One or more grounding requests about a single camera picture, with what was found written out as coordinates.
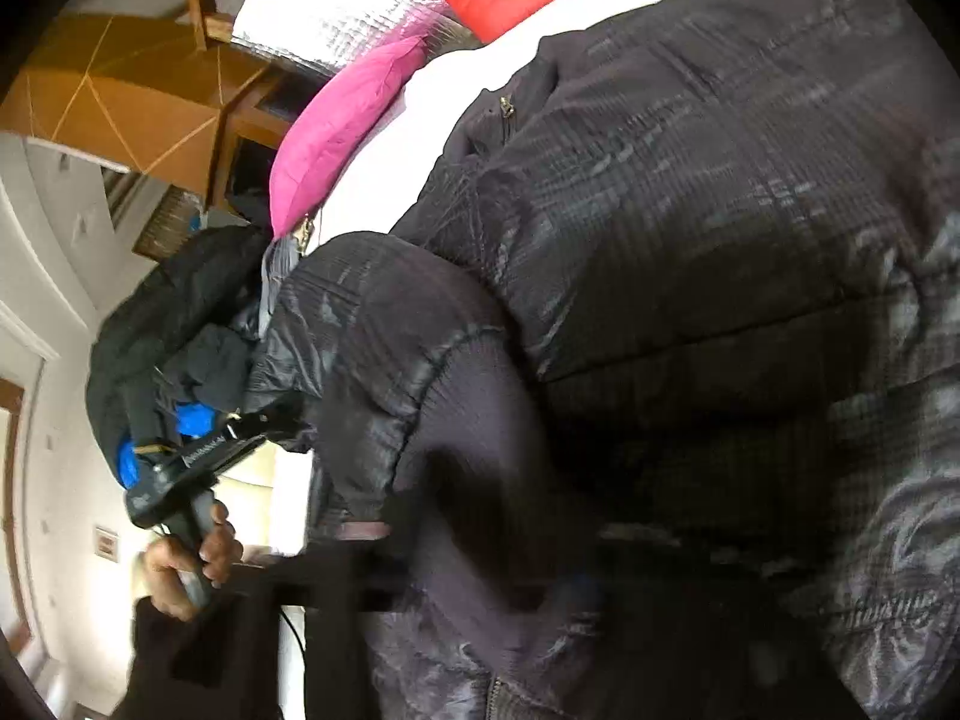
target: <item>pink pillow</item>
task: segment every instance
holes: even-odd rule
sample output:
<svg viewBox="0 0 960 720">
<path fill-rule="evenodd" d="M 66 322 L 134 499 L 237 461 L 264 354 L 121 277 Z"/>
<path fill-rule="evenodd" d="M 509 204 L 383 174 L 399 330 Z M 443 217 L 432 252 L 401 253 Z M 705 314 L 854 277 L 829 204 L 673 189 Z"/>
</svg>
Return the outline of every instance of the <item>pink pillow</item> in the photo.
<svg viewBox="0 0 960 720">
<path fill-rule="evenodd" d="M 424 41 L 405 38 L 363 55 L 318 91 L 287 132 L 270 173 L 275 239 L 326 199 L 347 160 L 425 59 Z"/>
</svg>

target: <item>white bed sheet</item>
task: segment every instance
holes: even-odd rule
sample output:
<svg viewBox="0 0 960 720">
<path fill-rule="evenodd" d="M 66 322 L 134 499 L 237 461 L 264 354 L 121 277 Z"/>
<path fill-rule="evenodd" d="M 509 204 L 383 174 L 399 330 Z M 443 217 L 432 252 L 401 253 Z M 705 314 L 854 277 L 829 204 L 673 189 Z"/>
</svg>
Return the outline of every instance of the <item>white bed sheet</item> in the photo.
<svg viewBox="0 0 960 720">
<path fill-rule="evenodd" d="M 274 464 L 274 491 L 270 499 L 269 546 L 281 555 L 296 555 L 306 542 L 306 512 L 310 493 L 313 455 L 287 452 L 277 447 Z M 304 641 L 304 608 L 283 610 Z M 278 620 L 280 640 L 277 653 L 277 702 L 284 720 L 304 720 L 304 655 L 283 620 Z"/>
<path fill-rule="evenodd" d="M 488 46 L 418 71 L 362 143 L 328 196 L 307 251 L 354 230 L 388 232 L 416 202 L 443 144 L 483 89 L 503 86 L 542 37 L 586 29 L 660 0 L 555 0 Z"/>
</svg>

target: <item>cable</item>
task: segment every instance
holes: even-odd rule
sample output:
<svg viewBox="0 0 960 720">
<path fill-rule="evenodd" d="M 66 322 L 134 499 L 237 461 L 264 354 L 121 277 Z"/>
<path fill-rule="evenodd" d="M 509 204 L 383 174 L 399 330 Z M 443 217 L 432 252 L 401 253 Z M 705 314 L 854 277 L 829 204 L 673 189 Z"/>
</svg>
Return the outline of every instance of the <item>cable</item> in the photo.
<svg viewBox="0 0 960 720">
<path fill-rule="evenodd" d="M 301 658 L 304 659 L 304 668 L 306 668 L 306 649 L 304 648 L 304 642 L 299 637 L 299 633 L 296 631 L 296 628 L 294 627 L 294 624 L 290 621 L 290 618 L 287 616 L 287 613 L 285 613 L 285 611 L 282 609 L 280 610 L 280 616 L 283 618 L 283 621 L 290 627 L 290 632 L 291 634 L 294 635 L 294 638 L 296 639 L 296 646 L 301 648 Z M 277 706 L 277 712 L 280 713 L 280 720 L 285 720 L 285 718 L 283 717 L 283 709 L 281 709 L 280 706 Z"/>
<path fill-rule="evenodd" d="M 284 619 L 286 624 L 290 627 L 290 632 L 294 635 L 296 639 L 296 646 L 301 648 L 301 658 L 304 659 L 304 666 L 306 666 L 306 648 L 304 647 L 304 641 L 299 637 L 299 632 L 294 628 L 294 624 L 290 622 L 290 618 L 287 616 L 284 610 L 280 610 L 280 616 Z"/>
</svg>

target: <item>electrical outlet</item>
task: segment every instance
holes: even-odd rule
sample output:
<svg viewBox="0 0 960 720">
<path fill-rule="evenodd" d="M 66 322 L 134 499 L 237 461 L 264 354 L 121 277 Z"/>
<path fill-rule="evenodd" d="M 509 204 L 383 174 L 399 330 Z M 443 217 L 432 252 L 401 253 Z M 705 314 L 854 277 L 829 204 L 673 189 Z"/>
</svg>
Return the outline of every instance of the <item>electrical outlet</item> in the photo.
<svg viewBox="0 0 960 720">
<path fill-rule="evenodd" d="M 104 560 L 120 562 L 120 538 L 106 528 L 94 529 L 93 553 Z"/>
</svg>

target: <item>jacket zipper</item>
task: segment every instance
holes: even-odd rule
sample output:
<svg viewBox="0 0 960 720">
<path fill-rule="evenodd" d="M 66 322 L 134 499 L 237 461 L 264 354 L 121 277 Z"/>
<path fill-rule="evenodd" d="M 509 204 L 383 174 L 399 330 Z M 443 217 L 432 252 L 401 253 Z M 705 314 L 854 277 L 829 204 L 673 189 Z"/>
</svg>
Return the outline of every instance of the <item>jacket zipper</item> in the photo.
<svg viewBox="0 0 960 720">
<path fill-rule="evenodd" d="M 487 691 L 487 717 L 486 720 L 493 720 L 493 702 L 496 701 L 496 694 L 500 693 L 501 683 L 499 677 L 494 677 L 490 683 L 490 689 Z"/>
<path fill-rule="evenodd" d="M 296 236 L 296 253 L 304 256 L 306 254 L 306 245 L 309 244 L 310 239 L 313 237 L 313 225 L 314 218 L 312 215 L 307 214 L 301 220 L 301 223 L 296 225 L 294 230 L 294 235 Z"/>
<path fill-rule="evenodd" d="M 517 108 L 514 108 L 514 104 L 510 100 L 510 95 L 507 97 L 500 98 L 500 115 L 501 122 L 503 124 L 503 145 L 507 145 L 507 141 L 510 140 L 512 135 L 511 122 L 515 121 L 515 113 Z"/>
</svg>

